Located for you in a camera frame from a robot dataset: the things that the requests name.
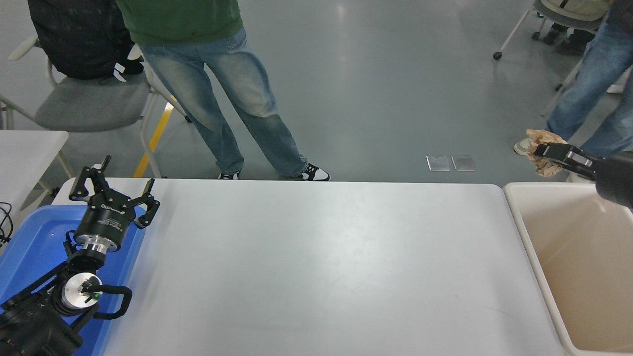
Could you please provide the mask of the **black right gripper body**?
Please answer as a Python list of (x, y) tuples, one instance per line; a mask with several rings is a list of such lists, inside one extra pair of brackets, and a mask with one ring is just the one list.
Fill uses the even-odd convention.
[(622, 151), (595, 164), (595, 189), (604, 200), (633, 208), (633, 152)]

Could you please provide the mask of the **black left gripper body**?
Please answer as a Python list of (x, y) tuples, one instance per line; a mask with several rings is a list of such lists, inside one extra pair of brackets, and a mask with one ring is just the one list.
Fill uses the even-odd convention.
[(79, 245), (85, 245), (93, 237), (104, 238), (108, 249), (119, 249), (123, 244), (131, 222), (136, 218), (131, 198), (113, 192), (95, 194), (88, 200), (87, 210), (74, 233)]

